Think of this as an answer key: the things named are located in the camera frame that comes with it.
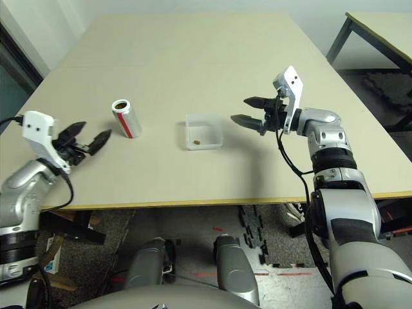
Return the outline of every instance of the clear plastic container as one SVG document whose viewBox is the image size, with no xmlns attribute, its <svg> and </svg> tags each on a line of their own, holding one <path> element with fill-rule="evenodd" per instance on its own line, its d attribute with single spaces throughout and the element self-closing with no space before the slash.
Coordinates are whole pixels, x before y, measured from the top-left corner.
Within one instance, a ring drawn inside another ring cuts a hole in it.
<svg viewBox="0 0 412 309">
<path fill-rule="evenodd" d="M 223 145 L 219 115 L 186 115 L 186 146 L 189 150 L 216 149 Z"/>
</svg>

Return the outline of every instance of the can top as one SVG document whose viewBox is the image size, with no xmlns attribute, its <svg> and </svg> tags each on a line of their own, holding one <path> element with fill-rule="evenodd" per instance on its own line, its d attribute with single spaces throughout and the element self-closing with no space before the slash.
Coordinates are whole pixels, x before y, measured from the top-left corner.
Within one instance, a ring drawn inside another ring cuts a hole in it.
<svg viewBox="0 0 412 309">
<path fill-rule="evenodd" d="M 128 100 L 121 98 L 120 100 L 116 100 L 112 103 L 111 109 L 115 113 L 124 113 L 125 111 L 131 109 L 131 104 Z"/>
</svg>

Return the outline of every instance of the table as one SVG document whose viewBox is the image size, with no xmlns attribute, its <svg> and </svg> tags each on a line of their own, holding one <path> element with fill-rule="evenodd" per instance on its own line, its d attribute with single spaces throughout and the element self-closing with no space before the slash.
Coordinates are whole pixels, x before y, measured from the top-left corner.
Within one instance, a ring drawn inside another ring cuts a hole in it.
<svg viewBox="0 0 412 309">
<path fill-rule="evenodd" d="M 346 20 L 326 58 L 332 64 L 352 32 L 362 37 L 402 71 L 412 76 L 412 13 L 346 12 Z M 410 131 L 412 112 L 387 128 L 389 132 Z"/>
<path fill-rule="evenodd" d="M 107 145 L 71 172 L 75 199 L 67 209 L 111 209 L 304 201 L 300 180 L 284 163 L 275 137 L 237 126 L 230 115 L 263 117 L 242 103 L 273 97 L 273 78 L 294 65 L 303 80 L 301 107 L 330 109 L 343 119 L 354 157 L 376 198 L 412 196 L 412 164 L 344 83 L 310 39 L 284 12 L 206 12 L 112 15 L 98 18 L 29 98 L 59 119 L 61 129 L 88 124 L 88 143 L 111 128 Z M 111 103 L 131 101 L 143 133 L 120 132 Z M 185 149 L 185 115 L 223 117 L 220 149 Z M 310 170 L 305 138 L 284 145 L 296 166 Z M 11 125 L 0 137 L 0 181 L 33 158 Z M 390 158 L 390 164 L 382 159 Z M 310 189 L 311 176 L 306 177 Z M 59 181 L 44 207 L 59 205 Z"/>
</svg>

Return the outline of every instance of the white wall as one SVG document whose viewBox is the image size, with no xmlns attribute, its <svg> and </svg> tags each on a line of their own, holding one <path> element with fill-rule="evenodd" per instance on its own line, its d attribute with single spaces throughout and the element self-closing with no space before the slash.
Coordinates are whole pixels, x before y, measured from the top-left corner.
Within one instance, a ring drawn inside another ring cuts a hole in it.
<svg viewBox="0 0 412 309">
<path fill-rule="evenodd" d="M 412 12 L 412 0 L 1 0 L 2 22 L 43 75 L 63 58 L 100 14 L 200 10 L 286 10 L 326 54 L 344 22 L 345 11 Z M 284 35 L 283 29 L 274 37 Z M 337 68 L 394 65 L 352 34 Z"/>
</svg>

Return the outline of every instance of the table edge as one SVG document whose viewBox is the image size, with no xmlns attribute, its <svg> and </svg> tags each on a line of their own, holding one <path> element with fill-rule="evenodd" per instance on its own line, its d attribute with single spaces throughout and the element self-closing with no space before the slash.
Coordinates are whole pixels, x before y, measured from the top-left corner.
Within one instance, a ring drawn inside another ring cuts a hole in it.
<svg viewBox="0 0 412 309">
<path fill-rule="evenodd" d="M 373 198 L 381 200 L 386 198 L 410 198 L 412 191 L 383 192 L 372 194 Z M 225 200 L 189 200 L 189 201 L 148 201 L 140 203 L 122 203 L 122 204 L 98 204 L 98 205 L 69 205 L 62 210 L 67 211 L 84 211 L 99 209 L 137 209 L 151 207 L 190 207 L 190 206 L 213 206 L 213 205 L 244 205 L 244 204 L 277 204 L 277 203 L 294 203 L 305 202 L 304 196 L 285 197 L 285 198 L 233 198 Z M 52 208 L 53 206 L 44 206 L 42 209 Z"/>
<path fill-rule="evenodd" d="M 389 46 L 394 52 L 396 52 L 398 55 L 400 55 L 402 58 L 404 58 L 406 61 L 408 61 L 410 64 L 412 64 L 412 58 L 405 54 L 403 51 L 399 50 L 396 46 L 392 45 L 389 41 L 387 41 L 385 38 L 381 37 L 379 34 L 374 32 L 371 28 L 366 26 L 364 23 L 356 19 L 356 17 L 352 16 L 351 12 L 346 12 L 345 16 L 349 18 L 351 21 L 354 23 L 358 24 L 360 27 L 364 28 L 367 32 L 369 32 L 371 35 L 382 41 L 386 46 Z"/>
</svg>

